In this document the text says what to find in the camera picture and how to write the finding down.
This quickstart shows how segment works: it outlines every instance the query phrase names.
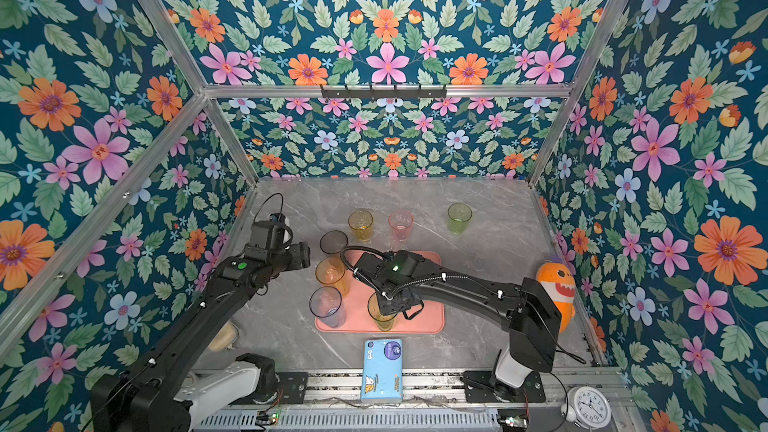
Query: flower center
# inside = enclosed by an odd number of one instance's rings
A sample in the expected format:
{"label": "flower center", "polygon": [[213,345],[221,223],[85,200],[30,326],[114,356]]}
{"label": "flower center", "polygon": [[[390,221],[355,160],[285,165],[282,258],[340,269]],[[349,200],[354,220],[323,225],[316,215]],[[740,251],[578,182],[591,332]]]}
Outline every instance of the flower center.
{"label": "flower center", "polygon": [[104,160],[109,156],[109,147],[107,144],[99,144],[91,151],[91,155],[97,160]]}
{"label": "flower center", "polygon": [[736,247],[736,244],[730,240],[724,240],[718,244],[717,251],[720,253],[720,256],[729,262],[736,260],[736,256],[739,254],[739,249]]}
{"label": "flower center", "polygon": [[49,114],[54,114],[62,108],[62,99],[58,96],[48,96],[40,101],[40,107]]}

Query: alarm clock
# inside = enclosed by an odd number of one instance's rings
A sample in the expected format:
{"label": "alarm clock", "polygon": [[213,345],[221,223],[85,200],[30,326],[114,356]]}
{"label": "alarm clock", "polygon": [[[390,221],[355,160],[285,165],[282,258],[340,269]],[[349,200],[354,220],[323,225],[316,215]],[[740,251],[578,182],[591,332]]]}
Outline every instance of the alarm clock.
{"label": "alarm clock", "polygon": [[610,404],[600,390],[576,387],[568,392],[560,411],[569,422],[589,429],[601,429],[610,423]]}

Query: green glass cup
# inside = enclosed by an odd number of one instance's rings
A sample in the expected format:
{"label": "green glass cup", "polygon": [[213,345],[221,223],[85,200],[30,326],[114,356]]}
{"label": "green glass cup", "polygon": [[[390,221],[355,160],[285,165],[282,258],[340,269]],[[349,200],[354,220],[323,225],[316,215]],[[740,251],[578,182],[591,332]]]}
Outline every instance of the green glass cup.
{"label": "green glass cup", "polygon": [[454,234],[463,233],[472,220],[472,209],[466,204],[456,202],[448,207],[448,230]]}

